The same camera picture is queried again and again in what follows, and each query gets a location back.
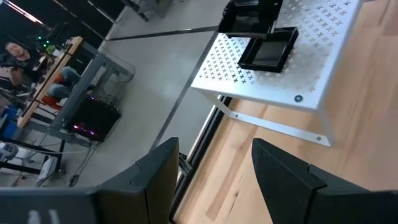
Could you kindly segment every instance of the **gray floor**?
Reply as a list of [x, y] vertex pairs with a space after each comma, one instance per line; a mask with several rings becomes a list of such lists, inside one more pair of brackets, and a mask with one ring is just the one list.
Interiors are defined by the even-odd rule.
[[[142, 22], [128, 10], [112, 37], [150, 34], [154, 32], [215, 26], [219, 23], [226, 0], [186, 0], [171, 5], [164, 20], [153, 17]], [[188, 154], [211, 109], [211, 104], [194, 90], [186, 89], [212, 32], [171, 35], [146, 39], [108, 42], [104, 48], [109, 57], [129, 70], [135, 67], [136, 76], [128, 84], [121, 104], [122, 118], [106, 142], [96, 148], [93, 157], [82, 173], [77, 186], [90, 186], [121, 172], [148, 153], [156, 139], [180, 138], [180, 150]], [[159, 136], [174, 105], [178, 108], [163, 135]], [[31, 133], [29, 139], [43, 138], [41, 133]], [[58, 139], [47, 137], [43, 144], [53, 144]], [[85, 148], [67, 145], [67, 152], [85, 152]], [[84, 160], [85, 153], [66, 154], [68, 181]], [[15, 180], [0, 174], [0, 185], [10, 185]], [[31, 185], [30, 181], [19, 183]], [[62, 186], [54, 179], [50, 186]]]

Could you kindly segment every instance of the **black holder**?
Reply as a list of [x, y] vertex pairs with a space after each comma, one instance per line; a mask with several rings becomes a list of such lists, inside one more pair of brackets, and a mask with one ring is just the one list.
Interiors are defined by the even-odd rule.
[[252, 38], [238, 65], [243, 69], [280, 73], [299, 36], [296, 27], [278, 28], [264, 39]]
[[218, 32], [231, 37], [264, 38], [276, 24], [283, 0], [230, 1]]

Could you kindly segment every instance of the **wooden desk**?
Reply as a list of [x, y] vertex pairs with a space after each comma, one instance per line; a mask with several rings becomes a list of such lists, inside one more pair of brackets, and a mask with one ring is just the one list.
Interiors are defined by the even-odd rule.
[[[254, 174], [253, 138], [263, 138], [367, 189], [398, 189], [397, 19], [398, 1], [364, 3], [326, 99], [336, 134], [333, 147], [224, 119], [175, 221], [178, 224], [272, 223]], [[238, 100], [234, 108], [298, 128], [312, 131], [319, 128], [317, 118], [311, 114], [244, 100]]]
[[21, 116], [18, 117], [17, 121], [18, 128], [23, 128], [28, 123], [33, 112], [40, 105], [38, 101], [41, 101], [42, 98], [47, 94], [47, 91], [49, 90], [50, 86], [54, 83], [54, 80], [57, 77], [57, 75], [61, 73], [64, 66], [69, 62], [72, 55], [75, 53], [76, 49], [79, 47], [79, 45], [82, 42], [83, 38], [81, 37], [72, 38], [72, 40], [70, 41], [71, 47], [69, 48], [69, 50], [67, 52], [62, 52], [60, 56], [55, 59], [54, 64], [51, 66], [50, 70], [44, 76], [45, 81], [38, 84], [35, 88], [36, 92], [33, 96], [33, 99], [35, 100], [31, 101], [27, 105], [25, 113], [23, 113]]

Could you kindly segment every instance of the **metal table frame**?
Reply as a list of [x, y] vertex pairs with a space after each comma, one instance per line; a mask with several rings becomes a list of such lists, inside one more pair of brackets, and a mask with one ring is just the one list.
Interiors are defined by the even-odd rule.
[[[240, 69], [237, 62], [250, 39], [218, 34], [191, 87], [230, 118], [331, 146], [325, 95], [361, 5], [362, 0], [284, 1], [276, 27], [295, 26], [300, 34], [282, 73]], [[231, 111], [217, 95], [315, 113], [325, 135]]]
[[[86, 89], [93, 81], [98, 70], [101, 67], [105, 67], [105, 72], [99, 79], [99, 82], [97, 83], [97, 88], [101, 88], [106, 80], [108, 80], [109, 77], [114, 73], [117, 75], [124, 74], [129, 77], [133, 77], [134, 74], [127, 71], [125, 68], [123, 68], [86, 42], [81, 43], [81, 48], [86, 50], [87, 55], [91, 56], [93, 59], [81, 75], [80, 81], [74, 87], [71, 95], [68, 97], [68, 100], [62, 106], [62, 109], [56, 115], [55, 119], [51, 122], [49, 121], [49, 118], [40, 119], [41, 122], [36, 122], [31, 119], [27, 123], [27, 126], [25, 128], [36, 130], [41, 133], [48, 133], [48, 135], [60, 138], [70, 144], [79, 144], [81, 146], [90, 147], [91, 143], [89, 142], [89, 140], [79, 138], [76, 134], [67, 133], [66, 131], [64, 131], [63, 121], [72, 117], [74, 112], [78, 109], [78, 106], [84, 99], [83, 95], [85, 94]], [[34, 114], [32, 115], [32, 117], [37, 119], [40, 116]]]

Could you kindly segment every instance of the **computer tower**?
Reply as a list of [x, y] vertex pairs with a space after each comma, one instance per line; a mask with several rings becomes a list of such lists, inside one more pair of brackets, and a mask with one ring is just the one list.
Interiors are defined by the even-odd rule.
[[120, 117], [117, 108], [87, 95], [65, 129], [92, 141], [103, 142]]

